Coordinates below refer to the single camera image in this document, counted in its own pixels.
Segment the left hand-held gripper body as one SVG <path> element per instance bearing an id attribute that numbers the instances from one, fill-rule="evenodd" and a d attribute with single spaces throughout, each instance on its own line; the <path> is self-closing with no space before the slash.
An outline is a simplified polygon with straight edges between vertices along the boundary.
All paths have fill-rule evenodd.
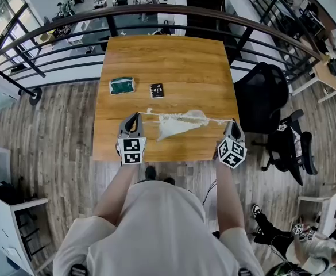
<path id="1" fill-rule="evenodd" d="M 121 163 L 141 164 L 144 155 L 146 137 L 142 128 L 134 132 L 126 129 L 125 125 L 119 126 L 116 149 L 121 158 Z"/>

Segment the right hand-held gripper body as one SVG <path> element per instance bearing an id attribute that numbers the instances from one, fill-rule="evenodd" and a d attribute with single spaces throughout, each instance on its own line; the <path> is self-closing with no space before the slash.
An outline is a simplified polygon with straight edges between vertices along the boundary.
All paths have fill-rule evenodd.
<path id="1" fill-rule="evenodd" d="M 245 160 L 246 153 L 247 148 L 243 140 L 234 140 L 229 136 L 224 136 L 216 146 L 214 159 L 218 159 L 222 164 L 235 169 Z"/>

